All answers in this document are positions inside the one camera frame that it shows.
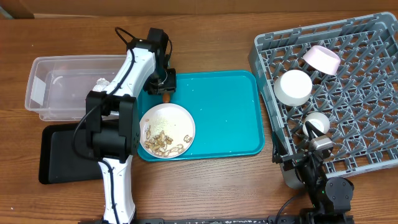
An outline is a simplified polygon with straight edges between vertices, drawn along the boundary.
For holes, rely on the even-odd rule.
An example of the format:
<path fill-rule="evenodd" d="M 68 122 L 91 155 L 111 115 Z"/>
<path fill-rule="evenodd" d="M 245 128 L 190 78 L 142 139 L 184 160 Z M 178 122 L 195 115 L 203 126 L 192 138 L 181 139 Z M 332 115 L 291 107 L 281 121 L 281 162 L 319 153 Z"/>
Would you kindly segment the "white plastic cup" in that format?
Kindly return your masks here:
<path fill-rule="evenodd" d="M 306 123 L 307 121 L 311 122 L 314 127 L 320 130 L 323 134 L 326 134 L 329 131 L 330 121 L 328 117 L 323 113 L 310 113 L 306 116 L 304 123 Z"/>

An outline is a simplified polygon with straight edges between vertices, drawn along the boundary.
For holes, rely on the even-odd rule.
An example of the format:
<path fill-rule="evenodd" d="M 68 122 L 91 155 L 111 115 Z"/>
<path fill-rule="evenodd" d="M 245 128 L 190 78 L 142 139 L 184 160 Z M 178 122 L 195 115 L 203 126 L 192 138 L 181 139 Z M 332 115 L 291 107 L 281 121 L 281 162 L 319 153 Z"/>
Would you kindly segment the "orange carrot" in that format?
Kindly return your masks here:
<path fill-rule="evenodd" d="M 169 103 L 170 102 L 170 94 L 169 93 L 164 93 L 162 96 L 162 101 L 164 103 Z"/>

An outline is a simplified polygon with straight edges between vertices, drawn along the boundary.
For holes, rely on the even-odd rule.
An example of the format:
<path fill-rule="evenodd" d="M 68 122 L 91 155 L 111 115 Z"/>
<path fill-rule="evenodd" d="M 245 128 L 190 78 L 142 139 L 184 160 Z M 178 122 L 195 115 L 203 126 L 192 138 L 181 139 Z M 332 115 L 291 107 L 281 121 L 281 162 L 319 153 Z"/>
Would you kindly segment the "white bowl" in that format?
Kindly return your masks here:
<path fill-rule="evenodd" d="M 301 70 L 289 70 L 274 83 L 275 97 L 284 105 L 301 106 L 312 92 L 312 80 Z"/>

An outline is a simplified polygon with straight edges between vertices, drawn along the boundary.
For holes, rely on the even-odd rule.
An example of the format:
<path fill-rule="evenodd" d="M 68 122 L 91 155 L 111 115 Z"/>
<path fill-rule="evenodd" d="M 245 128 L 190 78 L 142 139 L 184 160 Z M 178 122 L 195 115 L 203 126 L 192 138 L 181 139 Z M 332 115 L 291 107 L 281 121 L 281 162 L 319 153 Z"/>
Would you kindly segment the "white plate with food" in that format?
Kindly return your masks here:
<path fill-rule="evenodd" d="M 161 103 L 141 118 L 140 144 L 144 151 L 158 159 L 181 156 L 195 138 L 195 122 L 183 107 Z"/>

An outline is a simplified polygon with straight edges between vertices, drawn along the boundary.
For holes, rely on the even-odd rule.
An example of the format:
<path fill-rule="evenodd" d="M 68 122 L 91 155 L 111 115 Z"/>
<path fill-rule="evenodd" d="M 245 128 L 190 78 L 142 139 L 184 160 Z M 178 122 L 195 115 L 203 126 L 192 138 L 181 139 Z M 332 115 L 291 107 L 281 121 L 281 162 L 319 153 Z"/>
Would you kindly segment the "foil ball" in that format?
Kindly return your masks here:
<path fill-rule="evenodd" d="M 96 85 L 93 87 L 93 91 L 101 92 L 110 84 L 105 78 L 100 78 L 96 81 Z"/>

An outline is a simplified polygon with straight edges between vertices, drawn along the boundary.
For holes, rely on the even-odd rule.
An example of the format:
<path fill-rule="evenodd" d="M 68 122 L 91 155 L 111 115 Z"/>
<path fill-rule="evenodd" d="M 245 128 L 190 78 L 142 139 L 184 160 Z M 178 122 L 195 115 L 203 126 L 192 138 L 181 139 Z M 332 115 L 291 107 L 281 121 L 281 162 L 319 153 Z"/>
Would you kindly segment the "pink bowl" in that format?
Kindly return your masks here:
<path fill-rule="evenodd" d="M 321 45 L 311 47 L 302 58 L 319 72 L 333 76 L 337 74 L 341 62 L 337 54 Z"/>

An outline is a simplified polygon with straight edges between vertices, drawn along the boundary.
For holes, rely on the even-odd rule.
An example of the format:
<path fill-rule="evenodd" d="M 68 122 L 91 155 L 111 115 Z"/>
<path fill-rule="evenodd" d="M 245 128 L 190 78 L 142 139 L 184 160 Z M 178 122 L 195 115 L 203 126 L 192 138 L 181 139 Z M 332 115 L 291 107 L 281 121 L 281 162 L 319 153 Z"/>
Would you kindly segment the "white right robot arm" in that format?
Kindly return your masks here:
<path fill-rule="evenodd" d="M 283 215 L 284 208 L 303 195 L 300 192 L 286 201 L 276 216 L 269 216 L 269 223 L 295 224 L 350 224 L 354 218 L 346 213 L 351 210 L 354 185 L 343 177 L 328 178 L 323 170 L 323 161 L 333 150 L 333 141 L 311 122 L 305 122 L 310 141 L 307 151 L 289 155 L 276 132 L 272 133 L 272 161 L 282 164 L 285 171 L 294 171 L 304 191 L 308 193 L 311 208 L 303 208 L 298 215 Z"/>

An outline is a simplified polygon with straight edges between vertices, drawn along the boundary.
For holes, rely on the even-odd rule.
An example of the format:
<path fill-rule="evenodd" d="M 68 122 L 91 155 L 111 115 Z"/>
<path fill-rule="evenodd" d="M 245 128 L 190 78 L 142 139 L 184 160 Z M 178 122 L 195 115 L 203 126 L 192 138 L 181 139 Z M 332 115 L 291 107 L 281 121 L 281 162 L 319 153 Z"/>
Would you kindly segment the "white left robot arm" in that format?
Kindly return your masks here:
<path fill-rule="evenodd" d="M 176 71 L 169 67 L 172 41 L 162 29 L 151 28 L 146 39 L 125 41 L 126 59 L 112 82 L 86 96 L 86 113 L 76 126 L 85 128 L 87 159 L 101 168 L 105 210 L 100 223 L 132 223 L 131 167 L 140 141 L 137 98 L 176 91 Z"/>

